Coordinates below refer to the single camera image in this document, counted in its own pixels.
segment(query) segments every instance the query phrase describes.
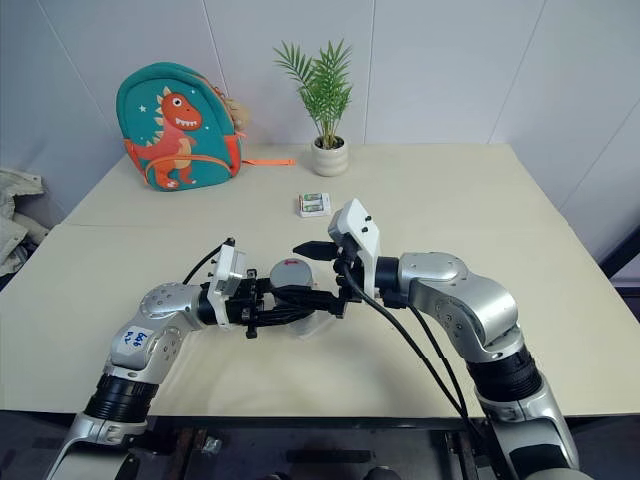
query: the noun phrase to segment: potted plant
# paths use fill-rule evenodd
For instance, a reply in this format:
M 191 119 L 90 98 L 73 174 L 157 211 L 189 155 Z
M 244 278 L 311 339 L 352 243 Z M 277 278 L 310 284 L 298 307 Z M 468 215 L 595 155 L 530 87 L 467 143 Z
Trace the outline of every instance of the potted plant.
M 347 81 L 351 47 L 344 40 L 334 48 L 320 49 L 320 57 L 307 57 L 300 46 L 282 42 L 275 63 L 298 85 L 298 93 L 319 136 L 311 143 L 313 169 L 327 177 L 340 175 L 347 169 L 347 142 L 336 135 L 342 114 L 351 99 L 352 85 Z

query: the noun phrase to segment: teal backpack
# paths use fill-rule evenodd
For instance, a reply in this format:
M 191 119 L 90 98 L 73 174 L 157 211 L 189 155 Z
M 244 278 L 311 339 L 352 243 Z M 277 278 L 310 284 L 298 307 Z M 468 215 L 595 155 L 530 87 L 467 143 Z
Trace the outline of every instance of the teal backpack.
M 141 68 L 120 86 L 116 111 L 127 153 L 153 188 L 215 185 L 240 169 L 242 134 L 224 96 L 190 68 Z

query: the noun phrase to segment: orange dinosaur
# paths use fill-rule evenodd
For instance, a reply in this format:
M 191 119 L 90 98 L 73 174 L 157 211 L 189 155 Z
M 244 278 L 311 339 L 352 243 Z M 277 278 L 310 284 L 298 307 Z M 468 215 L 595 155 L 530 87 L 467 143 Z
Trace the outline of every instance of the orange dinosaur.
M 202 125 L 202 115 L 184 95 L 172 93 L 168 87 L 164 87 L 162 96 L 157 95 L 156 99 L 160 104 L 156 112 L 161 116 L 155 117 L 154 120 L 162 126 L 162 131 L 155 132 L 153 144 L 147 141 L 146 145 L 136 145 L 131 142 L 127 142 L 126 145 L 129 156 L 134 159 L 137 165 L 139 165 L 139 162 L 136 161 L 138 157 L 151 161 L 173 155 L 191 155 L 191 146 L 195 145 L 196 141 L 184 132 L 197 130 Z M 171 171 L 176 169 L 179 171 L 180 182 L 196 183 L 195 180 L 189 178 L 191 160 L 174 160 L 172 158 L 167 158 L 166 161 L 160 161 L 154 165 L 156 183 L 163 188 L 178 188 L 180 183 L 169 177 Z

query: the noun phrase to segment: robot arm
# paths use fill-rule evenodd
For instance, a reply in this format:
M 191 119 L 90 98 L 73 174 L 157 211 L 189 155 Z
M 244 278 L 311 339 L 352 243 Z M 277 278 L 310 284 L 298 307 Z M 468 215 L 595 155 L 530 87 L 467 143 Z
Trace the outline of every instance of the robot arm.
M 445 253 L 380 256 L 378 228 L 356 199 L 335 214 L 329 234 L 334 243 L 309 242 L 294 252 L 337 259 L 341 268 L 349 265 L 369 296 L 377 288 L 386 306 L 412 305 L 442 325 L 467 362 L 512 477 L 588 478 L 575 470 L 578 456 L 568 427 L 524 345 L 515 301 L 502 286 Z M 257 327 L 290 323 L 314 310 L 342 317 L 347 302 L 357 300 L 344 278 L 334 297 L 308 287 L 273 288 L 255 270 L 244 278 L 244 264 L 244 254 L 231 242 L 221 247 L 208 284 L 169 283 L 145 295 L 134 318 L 115 335 L 96 391 L 76 416 L 47 480 L 84 478 L 77 476 L 81 467 L 74 460 L 97 462 L 91 453 L 75 456 L 87 444 L 101 449 L 102 478 L 121 478 L 122 469 L 135 464 L 127 449 L 145 433 L 150 402 L 190 332 L 241 324 L 247 338 L 255 338 Z M 280 301 L 269 311 L 262 308 L 265 292 Z
M 504 287 L 447 253 L 381 257 L 379 230 L 357 199 L 336 213 L 329 234 L 340 249 L 337 261 L 346 257 L 369 296 L 377 287 L 386 306 L 413 305 L 444 328 L 467 362 L 514 478 L 556 478 L 552 469 L 564 469 L 566 478 L 588 478 L 576 471 L 568 426 L 524 344 L 515 300 Z M 298 251 L 310 253 L 304 246 Z
M 116 478 L 131 465 L 137 468 L 126 450 L 146 432 L 151 400 L 189 333 L 214 323 L 228 328 L 225 304 L 242 280 L 244 257 L 232 245 L 222 245 L 206 290 L 166 283 L 144 296 L 133 319 L 113 337 L 96 391 L 76 415 L 47 480 L 81 478 L 76 472 L 91 467 L 78 463 L 90 465 L 96 458 L 104 478 Z M 87 454 L 87 445 L 102 454 Z

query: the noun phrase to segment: table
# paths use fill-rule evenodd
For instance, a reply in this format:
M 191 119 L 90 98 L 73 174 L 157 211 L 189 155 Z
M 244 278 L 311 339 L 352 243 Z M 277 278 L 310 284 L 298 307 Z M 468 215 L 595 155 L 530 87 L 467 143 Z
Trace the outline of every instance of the table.
M 146 291 L 181 280 L 229 235 L 267 275 L 293 246 L 328 238 L 330 217 L 294 213 L 299 192 L 324 191 L 334 209 L 361 199 L 383 255 L 446 251 L 505 285 L 566 415 L 640 412 L 640 328 L 508 145 L 355 146 L 336 178 L 314 175 L 301 146 L 247 156 L 295 156 L 298 165 L 244 166 L 223 185 L 164 193 L 143 187 L 124 158 L 96 185 L 0 294 L 0 407 L 84 408 L 112 335 Z M 330 264 L 312 267 L 318 287 L 335 291 Z M 431 352 L 414 319 L 396 313 Z M 464 362 L 434 331 L 480 416 Z M 400 336 L 364 305 L 307 339 L 290 327 L 259 330 L 257 340 L 242 329 L 192 334 L 151 414 L 455 417 Z

